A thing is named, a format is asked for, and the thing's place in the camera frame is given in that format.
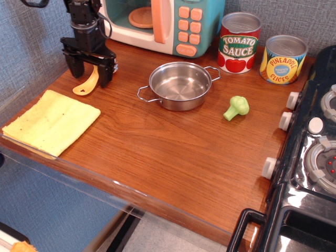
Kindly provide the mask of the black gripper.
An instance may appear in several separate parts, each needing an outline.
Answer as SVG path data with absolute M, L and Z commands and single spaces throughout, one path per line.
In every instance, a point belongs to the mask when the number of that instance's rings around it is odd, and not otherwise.
M 99 65 L 99 83 L 101 88 L 105 88 L 112 80 L 113 73 L 118 70 L 116 55 L 110 51 L 105 42 L 110 35 L 106 35 L 104 18 L 93 18 L 86 24 L 70 22 L 73 28 L 74 38 L 63 37 L 61 42 L 64 46 L 63 53 L 71 74 L 80 78 L 84 73 L 84 62 L 92 63 L 93 57 L 99 60 L 111 59 L 112 64 Z

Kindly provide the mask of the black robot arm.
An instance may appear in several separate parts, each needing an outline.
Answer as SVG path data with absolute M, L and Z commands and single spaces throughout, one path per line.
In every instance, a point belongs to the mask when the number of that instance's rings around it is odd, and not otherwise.
M 67 65 L 75 78 L 84 73 L 84 63 L 98 67 L 99 84 L 106 87 L 117 70 L 116 54 L 106 46 L 104 21 L 106 18 L 99 13 L 100 1 L 64 1 L 70 14 L 70 26 L 74 37 L 63 37 L 63 53 Z

